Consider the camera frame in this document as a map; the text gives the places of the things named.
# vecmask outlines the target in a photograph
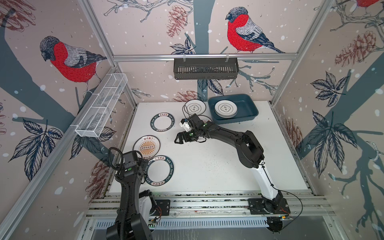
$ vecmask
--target plate with orange sunburst design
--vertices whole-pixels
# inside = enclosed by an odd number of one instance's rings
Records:
[[[160,141],[155,136],[147,135],[135,142],[133,150],[139,151],[144,159],[150,159],[160,150]]]

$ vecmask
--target ceramic plate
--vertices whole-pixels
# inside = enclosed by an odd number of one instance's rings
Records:
[[[144,159],[150,159],[160,150],[160,141],[155,136],[147,135],[135,142],[133,150],[139,151]]]
[[[151,119],[151,128],[157,132],[165,132],[173,127],[174,124],[175,118],[169,113],[159,113]]]
[[[204,116],[204,115],[198,115],[198,117],[199,117],[200,120],[202,120],[204,123],[207,123],[208,121],[212,122],[212,119],[210,119],[210,118],[207,117],[207,116]]]
[[[155,164],[157,164],[155,169],[150,169]],[[144,170],[145,181],[152,186],[161,186],[170,180],[174,169],[173,162],[169,157],[163,155],[156,156],[149,160]]]
[[[189,100],[188,102],[185,103],[183,106],[183,111],[185,114],[189,115],[200,115],[202,114],[207,107],[205,106],[204,102],[200,100]]]
[[[234,102],[221,100],[215,104],[215,112],[220,116],[232,116],[237,113],[237,106]]]

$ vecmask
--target dish tray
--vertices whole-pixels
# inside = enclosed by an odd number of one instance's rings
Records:
[[[233,118],[222,118],[215,112],[215,104],[221,100],[229,100],[236,104],[237,114]],[[226,124],[232,122],[243,122],[253,120],[258,114],[255,104],[247,94],[235,94],[227,96],[218,96],[208,99],[209,111],[211,111],[212,120],[216,124]]]

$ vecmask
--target metal bracket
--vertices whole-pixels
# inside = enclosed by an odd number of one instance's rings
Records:
[[[251,215],[269,214],[269,212],[265,210],[263,199],[261,198],[248,199],[248,205],[248,209],[251,212]],[[291,213],[291,211],[289,209],[287,200],[283,199],[281,209],[276,210],[273,214],[288,215],[288,213]]]

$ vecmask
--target black cable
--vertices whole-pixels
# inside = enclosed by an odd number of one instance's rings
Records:
[[[120,165],[117,165],[116,167],[112,164],[112,161],[111,161],[111,150],[116,150],[120,154]],[[120,151],[120,149],[116,147],[110,147],[108,149],[108,161],[111,167],[113,168],[113,170],[116,170],[116,171],[121,170],[124,157],[122,156],[122,152]]]
[[[266,175],[266,177],[268,178],[269,183],[271,184],[271,186],[272,186],[274,189],[276,189],[277,191],[286,192],[286,193],[288,193],[288,194],[292,194],[292,195],[294,195],[294,194],[291,193],[291,192],[287,192],[287,191],[284,191],[284,190],[280,190],[280,189],[275,188],[274,185],[271,183],[271,180],[269,179],[268,174],[267,174],[266,171],[265,171],[265,167],[264,167],[265,162],[262,162],[262,164],[259,164],[259,165],[263,168],[263,170],[264,170],[264,172],[265,172],[265,175]],[[297,199],[299,199],[299,201],[300,201],[300,203],[301,203],[301,211],[300,211],[299,215],[297,215],[297,217],[295,217],[292,221],[290,221],[287,225],[285,225],[280,231],[282,231],[282,230],[285,229],[288,225],[290,225],[293,221],[295,221],[296,218],[298,218],[298,217],[301,215],[301,213],[303,212],[303,202],[300,200],[300,198],[299,198],[298,196],[296,196],[296,195],[294,195],[294,196],[295,196]]]
[[[128,205],[129,205],[129,188],[126,187],[126,196],[125,196],[125,203],[124,203],[124,210],[122,212],[122,221],[120,223],[120,240],[125,240],[125,222],[127,218],[127,212],[128,212]]]

